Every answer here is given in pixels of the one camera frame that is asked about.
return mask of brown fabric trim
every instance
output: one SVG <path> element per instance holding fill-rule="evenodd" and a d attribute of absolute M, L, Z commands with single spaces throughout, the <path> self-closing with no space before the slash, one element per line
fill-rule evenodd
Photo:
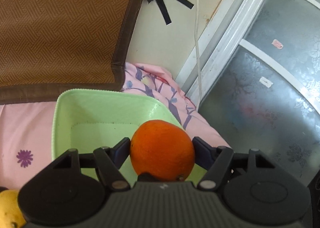
<path fill-rule="evenodd" d="M 112 57 L 112 71 L 115 76 L 115 81 L 121 83 L 120 88 L 122 88 L 125 81 L 124 63 L 127 57 L 131 36 L 139 14 L 141 3 L 142 0 L 130 1 L 124 15 L 116 49 Z"/>
<path fill-rule="evenodd" d="M 55 101 L 58 96 L 69 89 L 104 89 L 119 91 L 124 84 L 124 63 L 133 33 L 134 25 L 142 0 L 130 0 L 118 36 L 116 49 L 112 56 L 111 69 L 115 77 L 114 83 L 107 84 L 59 84 L 43 83 L 15 85 L 0 88 L 0 104 Z"/>

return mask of orange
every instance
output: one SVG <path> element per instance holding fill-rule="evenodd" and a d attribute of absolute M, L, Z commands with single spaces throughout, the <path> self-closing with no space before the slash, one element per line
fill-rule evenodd
<path fill-rule="evenodd" d="M 195 163 L 195 151 L 183 129 L 151 120 L 134 133 L 130 158 L 138 175 L 150 173 L 161 181 L 184 181 Z"/>

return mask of pink bedsheet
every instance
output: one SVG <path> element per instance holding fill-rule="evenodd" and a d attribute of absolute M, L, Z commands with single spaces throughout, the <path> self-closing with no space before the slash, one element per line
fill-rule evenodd
<path fill-rule="evenodd" d="M 196 112 L 195 106 L 158 66 L 126 63 L 123 92 L 154 97 L 164 103 L 188 135 L 211 146 L 228 146 Z M 0 186 L 19 189 L 51 162 L 51 128 L 55 102 L 0 106 Z"/>

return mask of white wall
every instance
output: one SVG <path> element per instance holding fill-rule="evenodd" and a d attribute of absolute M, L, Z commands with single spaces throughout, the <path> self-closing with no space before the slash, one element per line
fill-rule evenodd
<path fill-rule="evenodd" d="M 127 54 L 131 63 L 163 66 L 175 78 L 194 47 L 195 7 L 164 0 L 172 23 L 166 25 L 155 1 L 143 0 Z M 220 0 L 200 0 L 199 36 Z"/>

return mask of white door frame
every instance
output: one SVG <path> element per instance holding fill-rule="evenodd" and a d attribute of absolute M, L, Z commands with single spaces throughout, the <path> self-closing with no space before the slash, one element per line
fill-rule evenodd
<path fill-rule="evenodd" d="M 217 47 L 204 65 L 202 75 L 202 97 L 205 97 L 212 84 L 221 74 L 230 60 L 233 52 L 239 45 L 251 22 L 256 16 L 264 0 L 244 0 L 238 12 L 222 36 Z M 194 104 L 198 102 L 198 79 L 195 80 L 187 93 Z"/>
<path fill-rule="evenodd" d="M 215 13 L 204 29 L 203 33 L 199 38 L 199 54 L 200 57 L 204 54 L 205 49 L 209 45 L 212 37 L 217 32 L 220 24 L 228 13 L 229 9 L 233 5 L 235 0 L 221 0 L 221 3 L 217 7 Z M 187 58 L 185 64 L 181 68 L 178 76 L 175 78 L 176 83 L 183 87 L 189 76 L 191 75 L 192 70 L 196 67 L 196 49 L 192 49 L 189 57 Z"/>

